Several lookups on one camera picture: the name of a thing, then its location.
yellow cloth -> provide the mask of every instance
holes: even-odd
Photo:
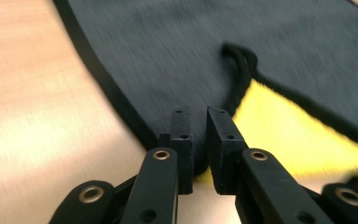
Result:
[[[358,175],[358,144],[257,81],[233,119],[249,147],[271,152],[294,177]]]

dark gray fabric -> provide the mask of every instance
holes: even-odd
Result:
[[[221,102],[231,85],[219,55],[223,41],[252,49],[265,77],[358,126],[358,7],[348,1],[69,3],[103,66],[155,134],[169,131],[176,107],[199,105],[190,111],[200,147],[206,106]]]

screw hole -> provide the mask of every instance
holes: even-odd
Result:
[[[257,161],[266,161],[269,158],[266,154],[259,151],[251,152],[251,157]]]
[[[82,203],[95,203],[103,197],[103,189],[98,186],[89,186],[79,194],[79,201]]]
[[[157,160],[164,161],[170,157],[170,153],[168,151],[157,151],[153,153],[153,157]]]
[[[139,216],[139,218],[141,219],[142,222],[144,223],[148,223],[153,221],[154,219],[156,219],[156,212],[152,209],[147,209],[144,210],[143,212],[141,212],[141,215]]]
[[[313,224],[315,223],[315,218],[306,212],[299,212],[297,213],[297,219],[305,224]]]
[[[340,200],[353,206],[358,206],[358,193],[351,189],[337,188],[336,195]]]

black trim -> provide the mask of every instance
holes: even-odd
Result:
[[[84,35],[68,0],[53,0],[63,24],[72,39],[75,49],[86,65],[89,72],[101,86],[109,102],[138,137],[146,150],[153,149],[158,144],[158,137],[147,127],[139,114],[125,97],[117,83],[101,64],[89,41]]]

wooden surface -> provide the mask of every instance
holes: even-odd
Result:
[[[47,223],[91,179],[135,175],[145,150],[76,54],[52,1],[0,1],[0,223]],[[209,181],[179,198],[178,223],[239,223]]]

